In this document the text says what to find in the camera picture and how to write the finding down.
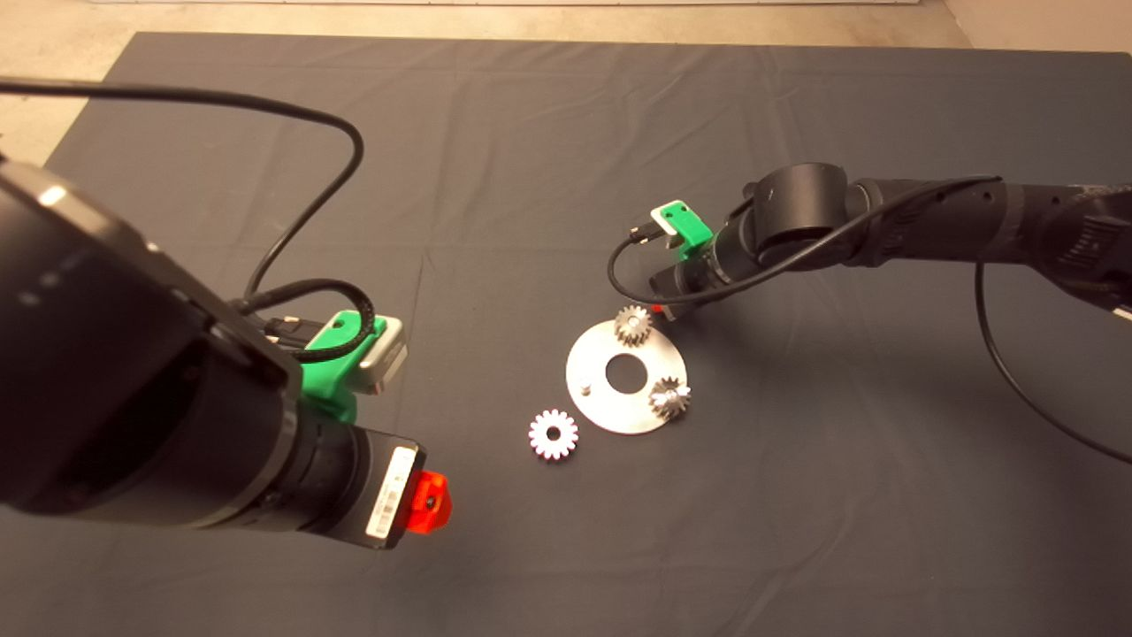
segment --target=metal plate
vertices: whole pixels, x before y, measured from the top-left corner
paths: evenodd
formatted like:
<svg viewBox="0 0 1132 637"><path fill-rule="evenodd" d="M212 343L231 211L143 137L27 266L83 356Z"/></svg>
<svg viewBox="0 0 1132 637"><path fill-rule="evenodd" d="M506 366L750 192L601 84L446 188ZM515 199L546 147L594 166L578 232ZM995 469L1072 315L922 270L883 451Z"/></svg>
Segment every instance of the metal plate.
<svg viewBox="0 0 1132 637"><path fill-rule="evenodd" d="M636 394L617 391L606 377L606 367L621 354L634 356L644 364L648 379ZM640 346L624 346L617 341L612 321L586 330L574 343L566 360L566 387L574 405L593 424L614 433L649 433L666 423L649 407L652 386L664 377L688 381L684 359L672 342L653 329Z"/></svg>

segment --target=barcode label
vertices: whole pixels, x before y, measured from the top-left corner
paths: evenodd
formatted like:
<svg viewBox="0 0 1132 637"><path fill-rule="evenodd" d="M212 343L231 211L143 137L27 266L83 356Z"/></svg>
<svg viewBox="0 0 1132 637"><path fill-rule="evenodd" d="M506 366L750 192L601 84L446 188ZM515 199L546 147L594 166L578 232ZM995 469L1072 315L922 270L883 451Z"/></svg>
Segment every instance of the barcode label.
<svg viewBox="0 0 1132 637"><path fill-rule="evenodd" d="M393 518L397 515L397 507L401 505L401 496L405 492L409 483L409 475L413 472L413 460L417 459L417 451L408 447L398 447L393 450L389 458L389 468L385 472L385 480L381 481L381 489L377 492L377 500L374 501L374 513L369 516L369 524L366 525L366 535L385 540L393 527Z"/></svg>

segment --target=plate hole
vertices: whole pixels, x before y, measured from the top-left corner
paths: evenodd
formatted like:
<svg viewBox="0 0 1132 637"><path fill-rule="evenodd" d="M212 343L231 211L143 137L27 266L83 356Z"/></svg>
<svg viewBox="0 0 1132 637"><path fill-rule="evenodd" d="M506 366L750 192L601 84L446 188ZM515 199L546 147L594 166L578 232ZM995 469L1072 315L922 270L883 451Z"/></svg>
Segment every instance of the plate hole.
<svg viewBox="0 0 1132 637"><path fill-rule="evenodd" d="M609 387L621 394L636 394L644 388L649 373L636 356L618 354L606 365L606 380L609 381Z"/></svg>

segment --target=gear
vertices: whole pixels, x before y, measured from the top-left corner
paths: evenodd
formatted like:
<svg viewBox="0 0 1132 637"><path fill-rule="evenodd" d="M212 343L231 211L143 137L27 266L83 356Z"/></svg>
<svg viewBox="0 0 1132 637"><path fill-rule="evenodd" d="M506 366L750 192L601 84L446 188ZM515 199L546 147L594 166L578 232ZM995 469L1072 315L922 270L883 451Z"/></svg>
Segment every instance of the gear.
<svg viewBox="0 0 1132 637"><path fill-rule="evenodd" d="M528 437L535 454L547 460L561 460L577 445L577 425L565 412L550 410L534 418Z"/></svg>
<svg viewBox="0 0 1132 637"><path fill-rule="evenodd" d="M649 394L649 406L652 412L670 421L688 410L692 403L692 388L680 382L674 377L666 377L657 381Z"/></svg>
<svg viewBox="0 0 1132 637"><path fill-rule="evenodd" d="M614 332L621 345L636 347L652 333L652 317L640 304L627 304L614 318Z"/></svg>

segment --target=red part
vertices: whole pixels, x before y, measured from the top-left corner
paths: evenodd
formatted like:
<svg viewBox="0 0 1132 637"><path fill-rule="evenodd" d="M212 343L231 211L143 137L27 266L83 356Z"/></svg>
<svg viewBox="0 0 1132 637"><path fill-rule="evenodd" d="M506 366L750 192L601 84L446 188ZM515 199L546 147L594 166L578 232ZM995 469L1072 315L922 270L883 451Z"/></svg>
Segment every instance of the red part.
<svg viewBox="0 0 1132 637"><path fill-rule="evenodd" d="M448 479L443 474L421 472L409 513L406 531L428 535L448 524L452 499L448 498Z"/></svg>

